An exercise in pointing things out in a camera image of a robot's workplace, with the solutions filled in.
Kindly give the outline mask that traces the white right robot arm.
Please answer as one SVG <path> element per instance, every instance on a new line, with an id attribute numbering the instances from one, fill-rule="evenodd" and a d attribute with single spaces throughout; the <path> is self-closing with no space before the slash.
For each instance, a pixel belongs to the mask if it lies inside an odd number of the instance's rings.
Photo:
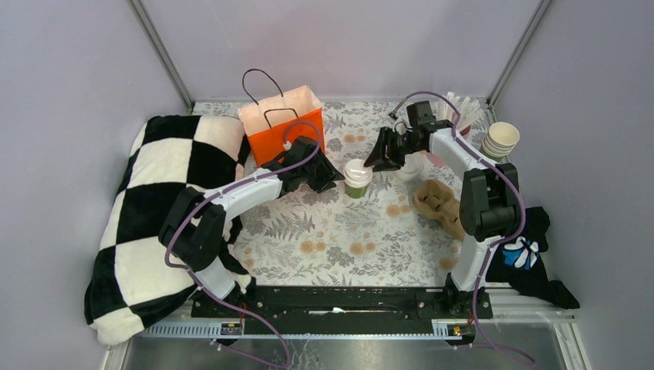
<path id="1" fill-rule="evenodd" d="M 517 170 L 509 163 L 488 159 L 470 146 L 455 122 L 434 116 L 429 102 L 413 103 L 406 111 L 404 133 L 394 127 L 380 129 L 365 165 L 376 172 L 398 170 L 407 155 L 427 151 L 442 158 L 461 179 L 463 248 L 437 300 L 449 316 L 460 318 L 477 306 L 496 247 L 524 228 L 525 207 L 518 191 Z"/>

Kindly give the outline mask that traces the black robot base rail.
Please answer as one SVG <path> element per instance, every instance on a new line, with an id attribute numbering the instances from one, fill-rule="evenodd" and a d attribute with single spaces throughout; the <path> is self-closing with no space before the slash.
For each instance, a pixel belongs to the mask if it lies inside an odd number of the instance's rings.
<path id="1" fill-rule="evenodd" d="M 269 321 L 283 336 L 461 339 L 494 314 L 488 294 L 450 288 L 258 286 L 227 302 Z"/>

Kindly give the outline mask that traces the clear white plastic cup lid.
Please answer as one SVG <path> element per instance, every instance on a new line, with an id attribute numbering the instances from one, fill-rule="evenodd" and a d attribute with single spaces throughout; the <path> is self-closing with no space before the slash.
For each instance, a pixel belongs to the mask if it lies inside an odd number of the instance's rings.
<path id="1" fill-rule="evenodd" d="M 373 178 L 373 169 L 364 166 L 364 160 L 352 159 L 343 166 L 342 174 L 347 186 L 363 188 L 370 184 Z"/>

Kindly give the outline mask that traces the green paper coffee cup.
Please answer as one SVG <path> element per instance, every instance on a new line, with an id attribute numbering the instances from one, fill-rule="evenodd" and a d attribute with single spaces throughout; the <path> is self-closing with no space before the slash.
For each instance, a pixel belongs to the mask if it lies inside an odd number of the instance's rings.
<path id="1" fill-rule="evenodd" d="M 353 199 L 359 199 L 365 195 L 367 187 L 373 178 L 373 170 L 364 166 L 364 161 L 361 159 L 348 161 L 343 167 L 342 174 L 346 194 Z"/>

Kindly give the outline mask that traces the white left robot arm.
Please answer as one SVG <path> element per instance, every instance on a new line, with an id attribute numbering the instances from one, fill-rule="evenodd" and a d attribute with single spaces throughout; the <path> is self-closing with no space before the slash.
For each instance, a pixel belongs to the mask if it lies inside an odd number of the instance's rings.
<path id="1" fill-rule="evenodd" d="M 204 192 L 192 187 L 182 190 L 159 232 L 159 242 L 166 248 L 164 261 L 188 272 L 194 283 L 211 296 L 209 305 L 218 315 L 231 316 L 238 310 L 240 298 L 232 291 L 236 281 L 226 266 L 226 224 L 304 183 L 322 193 L 343 179 L 319 143 L 299 136 L 241 180 Z"/>

